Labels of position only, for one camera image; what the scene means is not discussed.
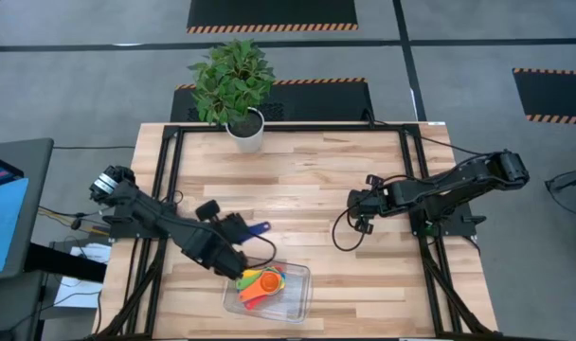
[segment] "yellow black striped tape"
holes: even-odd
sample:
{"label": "yellow black striped tape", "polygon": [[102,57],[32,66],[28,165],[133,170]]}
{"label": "yellow black striped tape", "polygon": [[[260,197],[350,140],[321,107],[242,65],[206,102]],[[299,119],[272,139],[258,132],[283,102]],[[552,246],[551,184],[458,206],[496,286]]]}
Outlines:
{"label": "yellow black striped tape", "polygon": [[576,75],[576,70],[551,70],[551,69],[533,69],[533,68],[515,68],[514,73],[543,73],[556,75]]}
{"label": "yellow black striped tape", "polygon": [[187,27],[187,34],[356,30],[357,24],[223,25]]}
{"label": "yellow black striped tape", "polygon": [[[288,81],[274,81],[274,85],[292,85],[292,84],[319,84],[319,83],[334,83],[334,82],[368,82],[365,78],[342,78],[342,79],[315,79],[315,80],[288,80]],[[181,84],[176,85],[176,90],[179,89],[195,89],[195,84]]]}
{"label": "yellow black striped tape", "polygon": [[576,117],[562,115],[526,115],[526,119],[531,122],[576,124]]}

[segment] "green leaves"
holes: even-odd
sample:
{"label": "green leaves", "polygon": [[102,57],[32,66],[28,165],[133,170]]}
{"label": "green leaves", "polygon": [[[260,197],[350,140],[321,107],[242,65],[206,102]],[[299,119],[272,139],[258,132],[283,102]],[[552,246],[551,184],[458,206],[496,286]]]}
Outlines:
{"label": "green leaves", "polygon": [[248,107],[261,104],[275,77],[252,40],[237,40],[209,51],[209,63],[189,66],[194,71],[193,98],[201,121],[220,124],[243,120]]}

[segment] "clear plastic container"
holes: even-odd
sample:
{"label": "clear plastic container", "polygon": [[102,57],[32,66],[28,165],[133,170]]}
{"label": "clear plastic container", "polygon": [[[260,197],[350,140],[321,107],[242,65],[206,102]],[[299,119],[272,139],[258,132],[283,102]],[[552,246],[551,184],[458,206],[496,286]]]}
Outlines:
{"label": "clear plastic container", "polygon": [[[259,259],[249,259],[250,264],[262,261],[263,260]],[[304,321],[311,307],[313,295],[309,268],[307,266],[274,260],[257,269],[274,265],[281,267],[286,276],[285,286],[282,290],[275,295],[268,296],[254,309],[247,310],[238,299],[238,289],[236,289],[235,281],[228,280],[223,296],[223,306],[225,309],[235,314],[244,314],[291,323]]]}

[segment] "wooden table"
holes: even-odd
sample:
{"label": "wooden table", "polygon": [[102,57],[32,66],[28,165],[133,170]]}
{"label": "wooden table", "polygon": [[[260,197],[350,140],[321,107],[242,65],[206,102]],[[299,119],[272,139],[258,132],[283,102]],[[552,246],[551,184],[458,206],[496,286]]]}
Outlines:
{"label": "wooden table", "polygon": [[[449,142],[444,125],[420,127],[423,136]],[[136,142],[131,167],[145,192],[152,190],[163,128],[164,124],[143,124]],[[368,188],[367,174],[386,177],[405,172],[396,133],[267,132],[261,152],[255,154],[239,153],[225,133],[187,133],[185,139],[177,181],[177,189],[185,195],[180,214],[193,216],[199,205],[216,199],[222,215],[239,212],[248,223],[269,221],[272,230],[265,237],[278,246],[277,259],[311,269],[313,303],[302,324],[229,313],[222,305],[226,278],[196,265],[169,242],[153,338],[434,334],[419,246],[406,215],[375,219],[373,234],[350,253],[335,249],[330,235],[334,219],[346,208],[349,190]],[[431,142],[423,145],[432,174],[454,166],[451,149]],[[414,157],[413,143],[410,149]],[[168,183],[172,153],[173,142],[163,184]],[[341,245],[353,245],[358,239],[359,233],[345,221],[339,224]],[[445,244],[455,289],[480,321],[495,329],[476,249],[460,237],[445,238]],[[101,295],[103,328],[122,306],[132,246],[133,240],[113,246]],[[153,244],[150,259],[155,249]],[[260,258],[271,252],[259,241],[247,242],[243,250]],[[444,328],[449,330],[439,287],[438,293]],[[144,327],[148,293],[141,302],[138,331]]]}

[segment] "gray floor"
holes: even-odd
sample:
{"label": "gray floor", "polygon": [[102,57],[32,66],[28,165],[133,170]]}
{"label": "gray floor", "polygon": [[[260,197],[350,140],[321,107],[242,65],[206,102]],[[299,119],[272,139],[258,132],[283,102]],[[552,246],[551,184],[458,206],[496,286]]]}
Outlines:
{"label": "gray floor", "polygon": [[[576,37],[574,0],[403,0],[411,39]],[[257,40],[397,39],[391,2],[356,0],[361,30],[236,35]],[[225,41],[185,34],[189,1],[1,0],[0,45]],[[142,122],[167,121],[185,66],[205,51],[0,53],[0,142],[50,136],[57,145],[133,144]],[[280,78],[366,77],[380,119],[414,120],[400,47],[267,49]],[[482,261],[500,329],[576,340],[576,217],[557,207],[543,181],[576,169],[576,126],[525,120],[513,67],[576,69],[576,45],[415,47],[429,120],[446,121],[452,141],[476,151],[522,154],[531,182],[472,204]],[[55,151],[43,205],[94,208],[92,179],[130,151]],[[68,230],[39,220],[33,241]],[[89,333],[92,318],[46,323],[45,340]]]}

